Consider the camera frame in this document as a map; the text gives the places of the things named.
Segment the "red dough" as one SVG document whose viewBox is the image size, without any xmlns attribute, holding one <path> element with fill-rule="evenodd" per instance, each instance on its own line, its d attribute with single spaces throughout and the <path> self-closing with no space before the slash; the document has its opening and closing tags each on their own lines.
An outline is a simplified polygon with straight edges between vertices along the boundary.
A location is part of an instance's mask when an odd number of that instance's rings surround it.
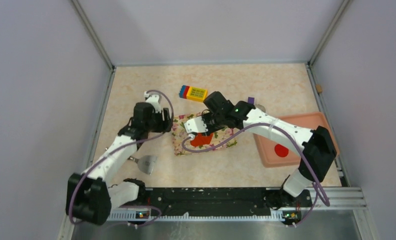
<svg viewBox="0 0 396 240">
<path fill-rule="evenodd" d="M 205 145 L 210 145 L 213 139 L 213 133 L 204 134 L 204 133 L 197 133 L 190 141 L 190 145 L 195 148 L 203 147 Z"/>
</svg>

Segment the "floral cutting board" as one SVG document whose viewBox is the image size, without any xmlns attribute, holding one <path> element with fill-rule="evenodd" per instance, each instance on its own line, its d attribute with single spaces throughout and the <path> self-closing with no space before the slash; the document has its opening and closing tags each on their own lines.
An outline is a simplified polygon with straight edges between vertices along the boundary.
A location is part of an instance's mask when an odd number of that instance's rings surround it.
<svg viewBox="0 0 396 240">
<path fill-rule="evenodd" d="M 188 137 L 188 134 L 185 131 L 184 124 L 187 120 L 193 119 L 195 117 L 200 116 L 202 113 L 189 113 L 189 114 L 181 114 L 177 115 L 173 119 L 173 124 L 171 128 L 171 135 L 172 135 L 172 144 L 173 144 L 173 151 L 175 156 L 186 156 L 195 154 L 194 152 L 190 152 L 185 150 L 182 147 L 182 142 L 184 139 Z M 202 147 L 193 147 L 190 145 L 190 141 L 188 140 L 185 143 L 185 146 L 188 149 L 199 151 L 204 149 L 211 149 L 212 151 L 223 150 L 227 148 L 232 148 L 237 145 L 238 141 L 234 137 L 227 141 L 231 136 L 233 136 L 235 131 L 232 128 L 224 128 L 219 131 L 213 133 L 212 141 L 210 145 L 204 145 Z"/>
</svg>

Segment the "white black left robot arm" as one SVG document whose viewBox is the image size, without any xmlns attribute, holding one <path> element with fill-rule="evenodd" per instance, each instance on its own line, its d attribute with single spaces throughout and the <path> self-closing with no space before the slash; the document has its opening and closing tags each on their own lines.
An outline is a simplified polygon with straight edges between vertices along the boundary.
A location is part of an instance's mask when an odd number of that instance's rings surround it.
<svg viewBox="0 0 396 240">
<path fill-rule="evenodd" d="M 135 104 L 132 117 L 102 156 L 82 173 L 68 178 L 65 212 L 72 224 L 102 225 L 112 210 L 137 199 L 138 184 L 123 181 L 112 186 L 111 181 L 143 143 L 168 133 L 173 119 L 172 105 L 161 107 L 149 99 Z"/>
</svg>

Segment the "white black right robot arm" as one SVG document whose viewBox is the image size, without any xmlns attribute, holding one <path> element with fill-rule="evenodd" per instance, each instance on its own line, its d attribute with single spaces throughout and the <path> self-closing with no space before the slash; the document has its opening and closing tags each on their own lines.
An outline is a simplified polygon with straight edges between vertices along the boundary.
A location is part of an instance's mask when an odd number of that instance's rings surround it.
<svg viewBox="0 0 396 240">
<path fill-rule="evenodd" d="M 321 183 L 337 156 L 337 149 L 326 127 L 306 128 L 288 123 L 249 102 L 241 100 L 232 104 L 219 91 L 211 93 L 203 103 L 207 112 L 191 123 L 197 133 L 209 135 L 227 127 L 280 144 L 300 156 L 298 168 L 287 177 L 281 189 L 295 198 L 313 185 L 327 198 Z"/>
</svg>

